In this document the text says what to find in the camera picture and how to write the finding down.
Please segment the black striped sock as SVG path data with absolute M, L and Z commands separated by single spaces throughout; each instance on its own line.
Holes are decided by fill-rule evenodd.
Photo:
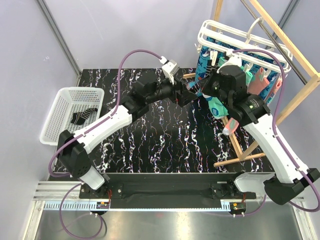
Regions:
M 215 60 L 208 60 L 204 75 L 209 76 L 211 72 L 216 71 L 218 68 L 219 66 L 216 64 Z
M 84 111 L 78 111 L 78 112 L 74 112 L 72 114 L 72 119 L 70 120 L 70 122 L 74 125 L 83 125 L 86 120 L 90 117 L 90 115 L 94 112 L 97 112 L 98 108 L 87 108 Z

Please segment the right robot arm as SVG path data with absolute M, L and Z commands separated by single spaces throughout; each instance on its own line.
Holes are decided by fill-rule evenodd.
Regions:
M 320 178 L 317 168 L 309 168 L 295 154 L 274 124 L 267 104 L 247 92 L 246 75 L 239 66 L 213 69 L 200 81 L 205 96 L 216 97 L 258 143 L 274 170 L 273 173 L 238 173 L 227 185 L 228 195 L 239 198 L 247 192 L 266 194 L 274 203 L 284 205 L 313 187 Z

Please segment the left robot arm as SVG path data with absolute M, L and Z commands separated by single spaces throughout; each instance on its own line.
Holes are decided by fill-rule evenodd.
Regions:
M 76 132 L 64 130 L 58 139 L 57 159 L 68 173 L 84 184 L 97 198 L 108 193 L 108 179 L 93 166 L 89 158 L 92 150 L 104 139 L 145 115 L 150 105 L 165 99 L 183 107 L 195 100 L 199 87 L 195 83 L 169 78 L 158 82 L 149 78 L 139 78 L 118 106 L 90 125 Z

